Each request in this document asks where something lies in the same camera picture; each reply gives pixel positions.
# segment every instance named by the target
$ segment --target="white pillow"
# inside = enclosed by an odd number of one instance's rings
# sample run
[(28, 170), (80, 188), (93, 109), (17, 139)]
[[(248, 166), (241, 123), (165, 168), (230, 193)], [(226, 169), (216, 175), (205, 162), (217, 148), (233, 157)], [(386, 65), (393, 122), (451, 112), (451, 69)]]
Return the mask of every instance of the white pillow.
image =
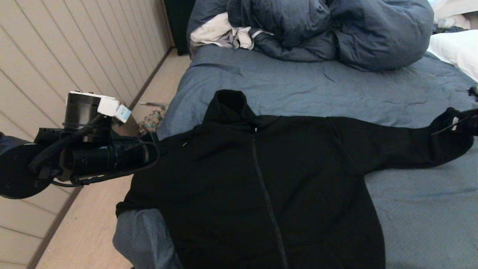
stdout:
[(464, 29), (471, 29), (470, 21), (461, 14), (441, 19), (435, 18), (434, 22), (437, 24), (438, 28), (451, 28), (456, 26)]
[(428, 51), (478, 82), (478, 30), (434, 34)]
[(477, 0), (429, 0), (435, 12), (435, 18), (478, 11)]

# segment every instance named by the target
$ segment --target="black furniture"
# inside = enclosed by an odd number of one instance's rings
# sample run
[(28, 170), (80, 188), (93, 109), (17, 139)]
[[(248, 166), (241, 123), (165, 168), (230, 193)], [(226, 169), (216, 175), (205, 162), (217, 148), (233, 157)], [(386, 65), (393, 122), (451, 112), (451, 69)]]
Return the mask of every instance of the black furniture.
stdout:
[(178, 55), (188, 53), (186, 30), (196, 0), (164, 0)]

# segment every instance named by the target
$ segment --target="white paneled wall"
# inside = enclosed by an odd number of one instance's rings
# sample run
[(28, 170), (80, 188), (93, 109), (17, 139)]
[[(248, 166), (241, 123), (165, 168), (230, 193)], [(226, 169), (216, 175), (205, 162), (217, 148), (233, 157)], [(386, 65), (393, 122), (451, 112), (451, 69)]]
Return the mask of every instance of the white paneled wall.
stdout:
[[(61, 127), (72, 90), (131, 104), (170, 46), (160, 0), (0, 0), (0, 131)], [(28, 266), (70, 193), (0, 198), (0, 269)]]

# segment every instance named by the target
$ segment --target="patterned cloth on floor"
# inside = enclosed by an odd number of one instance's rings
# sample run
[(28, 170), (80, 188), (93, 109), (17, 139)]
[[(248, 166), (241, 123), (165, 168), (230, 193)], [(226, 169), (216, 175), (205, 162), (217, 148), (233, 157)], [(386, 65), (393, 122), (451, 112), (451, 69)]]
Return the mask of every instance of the patterned cloth on floor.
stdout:
[(166, 115), (167, 107), (158, 107), (159, 110), (154, 110), (149, 116), (144, 117), (144, 121), (138, 124), (141, 135), (145, 135), (148, 132), (156, 133), (158, 131), (164, 115)]

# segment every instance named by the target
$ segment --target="crumpled duvet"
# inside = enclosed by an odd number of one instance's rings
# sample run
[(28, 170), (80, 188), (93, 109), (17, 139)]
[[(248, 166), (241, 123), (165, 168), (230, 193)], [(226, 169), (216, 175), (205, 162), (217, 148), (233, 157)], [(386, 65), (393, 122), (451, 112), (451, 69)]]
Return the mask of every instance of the crumpled duvet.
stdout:
[[(427, 0), (198, 0), (199, 8), (210, 18), (227, 12), (232, 27), (251, 27), (250, 36), (264, 31), (254, 37), (254, 50), (270, 57), (339, 60), (367, 71), (420, 59), (434, 17)], [(189, 34), (199, 26), (190, 22)]]

